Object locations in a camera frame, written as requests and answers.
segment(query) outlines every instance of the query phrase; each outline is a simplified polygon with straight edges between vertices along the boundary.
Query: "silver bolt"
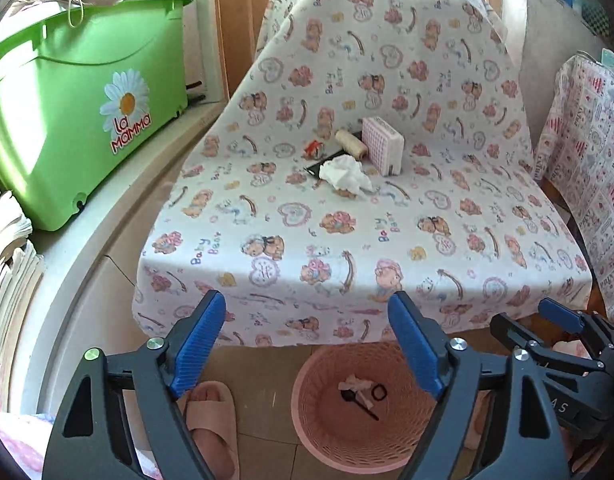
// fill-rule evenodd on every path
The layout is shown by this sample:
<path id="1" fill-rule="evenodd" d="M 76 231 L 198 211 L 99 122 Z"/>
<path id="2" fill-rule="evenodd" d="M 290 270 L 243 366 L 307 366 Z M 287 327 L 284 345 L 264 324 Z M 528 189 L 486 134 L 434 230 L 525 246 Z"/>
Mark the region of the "silver bolt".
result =
<path id="1" fill-rule="evenodd" d="M 527 361 L 529 359 L 529 352 L 524 348 L 515 348 L 512 354 L 519 361 Z"/>
<path id="2" fill-rule="evenodd" d="M 100 357 L 100 349 L 98 348 L 90 348 L 85 352 L 85 359 L 87 361 L 95 361 Z"/>
<path id="3" fill-rule="evenodd" d="M 465 350 L 467 348 L 467 341 L 462 337 L 454 337 L 450 342 L 449 346 L 454 350 Z"/>
<path id="4" fill-rule="evenodd" d="M 165 344 L 165 340 L 162 337 L 152 337 L 147 341 L 147 348 L 149 350 L 158 350 L 158 348 L 162 348 Z"/>

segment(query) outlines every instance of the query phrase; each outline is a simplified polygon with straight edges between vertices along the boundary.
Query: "pink laundry basket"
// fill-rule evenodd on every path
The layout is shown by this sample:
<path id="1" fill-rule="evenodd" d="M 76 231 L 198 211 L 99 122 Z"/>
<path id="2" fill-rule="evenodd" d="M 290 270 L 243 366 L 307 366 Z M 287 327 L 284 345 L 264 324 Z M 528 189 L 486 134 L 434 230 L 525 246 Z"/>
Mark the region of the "pink laundry basket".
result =
<path id="1" fill-rule="evenodd" d="M 351 374 L 385 385 L 387 398 L 372 401 L 379 421 L 340 396 L 338 383 Z M 292 420 L 303 446 L 322 463 L 348 473 L 377 474 L 404 466 L 435 406 L 416 384 L 396 343 L 320 348 L 293 384 Z"/>

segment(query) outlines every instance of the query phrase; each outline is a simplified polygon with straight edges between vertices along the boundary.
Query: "white ledge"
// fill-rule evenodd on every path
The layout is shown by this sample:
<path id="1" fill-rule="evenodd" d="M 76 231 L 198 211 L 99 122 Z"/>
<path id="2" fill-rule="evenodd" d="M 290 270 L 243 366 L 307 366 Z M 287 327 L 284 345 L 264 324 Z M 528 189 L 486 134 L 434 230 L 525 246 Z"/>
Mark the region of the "white ledge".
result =
<path id="1" fill-rule="evenodd" d="M 224 107 L 220 102 L 188 108 L 108 176 L 65 227 L 31 236 L 38 253 L 44 255 L 46 272 L 18 338 L 8 411 L 37 412 L 46 372 L 90 272 L 136 203 L 170 163 L 198 141 Z"/>

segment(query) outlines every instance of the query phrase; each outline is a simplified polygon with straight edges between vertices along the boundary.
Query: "green plastic tub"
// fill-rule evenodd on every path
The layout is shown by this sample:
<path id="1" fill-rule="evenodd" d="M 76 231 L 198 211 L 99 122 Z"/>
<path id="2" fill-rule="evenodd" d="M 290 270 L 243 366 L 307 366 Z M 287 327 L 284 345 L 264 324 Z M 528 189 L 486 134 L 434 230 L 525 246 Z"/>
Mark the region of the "green plastic tub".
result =
<path id="1" fill-rule="evenodd" d="M 187 106 L 182 14 L 191 1 L 85 7 L 77 28 L 44 3 L 1 23 L 0 183 L 35 228 L 63 226 Z"/>

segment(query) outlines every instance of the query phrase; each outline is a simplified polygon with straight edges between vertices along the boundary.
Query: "thread spool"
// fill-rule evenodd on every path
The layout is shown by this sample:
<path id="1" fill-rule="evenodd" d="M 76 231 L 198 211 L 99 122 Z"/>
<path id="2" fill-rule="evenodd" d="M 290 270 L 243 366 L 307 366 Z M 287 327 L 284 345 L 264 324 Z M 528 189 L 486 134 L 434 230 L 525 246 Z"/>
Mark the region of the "thread spool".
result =
<path id="1" fill-rule="evenodd" d="M 362 160 L 369 153 L 369 148 L 357 137 L 354 137 L 347 130 L 340 129 L 336 132 L 336 140 L 356 160 Z"/>

